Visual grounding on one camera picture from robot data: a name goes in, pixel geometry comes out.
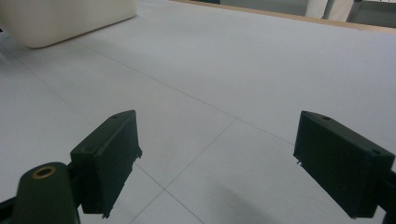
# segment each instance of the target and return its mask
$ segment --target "floor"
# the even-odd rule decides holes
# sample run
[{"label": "floor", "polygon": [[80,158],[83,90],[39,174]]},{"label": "floor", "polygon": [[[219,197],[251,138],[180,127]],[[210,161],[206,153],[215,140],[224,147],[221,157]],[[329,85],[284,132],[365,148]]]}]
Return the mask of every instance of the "floor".
[{"label": "floor", "polygon": [[[233,21],[231,11],[160,2],[142,0],[136,18],[44,49],[0,33],[0,200],[15,195],[24,172],[69,163],[70,150],[105,119],[134,109],[143,157],[110,218],[80,211],[84,224],[379,223],[381,209],[375,219],[350,219],[292,152],[302,109],[340,118],[394,149],[395,51],[360,54],[373,70],[348,67],[355,52],[337,55],[341,46],[366,52],[395,37],[304,22],[296,28],[242,12]],[[265,32],[255,29],[263,23]],[[292,38],[277,45],[283,30],[271,24]],[[318,32],[299,33],[306,27]],[[335,33],[351,38],[327,48],[320,36]],[[233,44],[244,38],[256,45]],[[321,51],[295,45],[296,38]],[[361,79],[349,76],[357,71]]]}]

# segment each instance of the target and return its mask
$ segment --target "floor tile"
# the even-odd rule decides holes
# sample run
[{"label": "floor tile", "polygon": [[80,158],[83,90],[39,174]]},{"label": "floor tile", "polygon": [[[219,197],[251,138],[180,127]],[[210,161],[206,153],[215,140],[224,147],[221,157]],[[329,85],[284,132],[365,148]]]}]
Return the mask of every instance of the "floor tile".
[{"label": "floor tile", "polygon": [[89,50],[32,70],[92,124],[134,109],[139,166],[166,187],[233,118]]},{"label": "floor tile", "polygon": [[134,165],[134,169],[114,204],[110,217],[102,219],[100,215],[83,214],[80,207],[78,210],[81,223],[129,224],[162,191],[161,186],[155,183],[138,166]]},{"label": "floor tile", "polygon": [[168,192],[163,191],[131,224],[202,224]]},{"label": "floor tile", "polygon": [[49,62],[61,58],[69,52],[83,49],[80,44],[73,40],[66,40],[41,49],[28,49],[7,33],[0,35],[0,42],[4,48],[26,66]]},{"label": "floor tile", "polygon": [[310,110],[382,147],[396,145],[394,35],[188,4],[162,7],[76,41],[290,143],[300,112]]},{"label": "floor tile", "polygon": [[14,197],[21,175],[69,152],[91,131],[59,95],[34,74],[0,74],[0,202]]},{"label": "floor tile", "polygon": [[1,78],[11,74],[23,72],[25,67],[8,50],[0,46],[0,76]]},{"label": "floor tile", "polygon": [[204,223],[355,223],[292,153],[236,121],[167,190]]}]

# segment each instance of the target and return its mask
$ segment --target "white container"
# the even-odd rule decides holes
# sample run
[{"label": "white container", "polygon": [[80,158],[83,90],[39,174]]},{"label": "white container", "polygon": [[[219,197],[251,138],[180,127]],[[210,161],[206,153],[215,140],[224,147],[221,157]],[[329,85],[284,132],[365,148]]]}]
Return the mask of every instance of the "white container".
[{"label": "white container", "polygon": [[0,28],[42,48],[136,14],[136,0],[0,0]]}]

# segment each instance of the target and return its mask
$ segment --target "gripper screw hole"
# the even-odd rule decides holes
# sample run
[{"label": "gripper screw hole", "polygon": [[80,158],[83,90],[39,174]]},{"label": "gripper screw hole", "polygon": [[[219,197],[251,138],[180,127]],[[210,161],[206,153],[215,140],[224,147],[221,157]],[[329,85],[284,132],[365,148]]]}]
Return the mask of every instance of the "gripper screw hole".
[{"label": "gripper screw hole", "polygon": [[36,170],[33,173],[33,178],[34,179],[43,179],[50,175],[53,175],[55,173],[55,171],[56,171],[56,168],[53,166],[41,167],[40,169]]}]

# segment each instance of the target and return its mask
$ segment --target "wooden baseboard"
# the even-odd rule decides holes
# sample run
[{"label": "wooden baseboard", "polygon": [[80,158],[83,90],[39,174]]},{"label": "wooden baseboard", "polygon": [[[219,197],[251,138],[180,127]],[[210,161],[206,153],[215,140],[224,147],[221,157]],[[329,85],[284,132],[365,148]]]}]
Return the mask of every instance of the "wooden baseboard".
[{"label": "wooden baseboard", "polygon": [[263,10],[258,10],[258,9],[244,8],[244,7],[230,7],[230,6],[210,4],[210,3],[204,3],[204,2],[196,2],[196,1],[191,1],[191,0],[171,0],[171,1],[185,3],[185,4],[191,4],[191,5],[196,5],[196,6],[202,6],[202,7],[215,7],[215,8],[234,10],[234,11],[243,11],[243,12],[248,12],[248,13],[261,14],[261,15],[272,16],[272,17],[279,17],[279,18],[295,20],[295,21],[307,21],[307,22],[313,22],[313,23],[318,23],[318,24],[323,24],[323,25],[345,27],[345,28],[362,30],[362,31],[372,31],[372,32],[396,34],[396,29],[388,28],[388,27],[357,24],[357,23],[343,22],[343,21],[327,21],[327,20],[318,19],[318,18],[296,16],[296,15],[271,12],[271,11],[263,11]]}]

